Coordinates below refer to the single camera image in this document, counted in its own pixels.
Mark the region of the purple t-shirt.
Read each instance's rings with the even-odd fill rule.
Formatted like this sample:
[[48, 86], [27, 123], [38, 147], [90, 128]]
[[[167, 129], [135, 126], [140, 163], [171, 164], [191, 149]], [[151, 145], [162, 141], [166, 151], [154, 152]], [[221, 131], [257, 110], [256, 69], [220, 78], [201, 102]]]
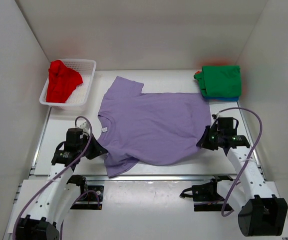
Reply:
[[107, 175], [138, 162], [169, 166], [195, 154], [211, 124], [209, 103], [199, 93], [143, 93], [143, 83], [117, 77], [103, 97], [98, 142], [107, 150]]

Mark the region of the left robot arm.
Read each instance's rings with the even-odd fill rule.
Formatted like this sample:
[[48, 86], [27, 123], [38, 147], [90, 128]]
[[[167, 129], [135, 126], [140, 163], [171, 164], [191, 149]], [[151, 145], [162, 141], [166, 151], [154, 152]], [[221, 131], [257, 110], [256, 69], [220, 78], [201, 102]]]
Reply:
[[65, 141], [55, 149], [46, 184], [28, 201], [19, 213], [14, 227], [15, 240], [61, 239], [62, 224], [70, 208], [89, 193], [85, 177], [75, 175], [80, 159], [92, 160], [104, 155], [103, 148], [89, 126], [70, 128]]

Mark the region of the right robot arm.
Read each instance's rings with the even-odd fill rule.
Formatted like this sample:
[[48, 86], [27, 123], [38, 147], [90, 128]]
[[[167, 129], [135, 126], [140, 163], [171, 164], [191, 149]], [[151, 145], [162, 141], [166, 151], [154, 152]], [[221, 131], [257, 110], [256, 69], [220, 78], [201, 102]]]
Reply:
[[197, 145], [212, 151], [223, 150], [238, 174], [234, 180], [221, 180], [208, 187], [213, 200], [222, 197], [238, 214], [238, 225], [246, 237], [281, 236], [288, 204], [269, 188], [251, 146], [244, 135], [237, 134], [238, 120], [218, 117], [205, 128]]

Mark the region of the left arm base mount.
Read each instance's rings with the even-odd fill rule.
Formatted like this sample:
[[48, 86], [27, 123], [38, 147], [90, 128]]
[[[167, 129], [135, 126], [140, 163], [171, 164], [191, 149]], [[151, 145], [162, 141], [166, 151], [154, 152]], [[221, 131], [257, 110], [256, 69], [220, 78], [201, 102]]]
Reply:
[[102, 210], [104, 197], [104, 181], [88, 181], [84, 194], [70, 209], [72, 210]]

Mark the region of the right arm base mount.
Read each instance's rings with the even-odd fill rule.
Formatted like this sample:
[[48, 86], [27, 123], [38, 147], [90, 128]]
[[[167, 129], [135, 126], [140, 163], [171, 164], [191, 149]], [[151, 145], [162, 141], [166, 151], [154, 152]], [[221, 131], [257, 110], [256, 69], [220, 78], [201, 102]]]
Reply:
[[205, 183], [193, 184], [182, 190], [179, 197], [193, 199], [195, 212], [220, 212], [224, 198], [217, 193], [217, 185], [221, 181], [232, 182], [233, 179], [227, 175], [215, 176]]

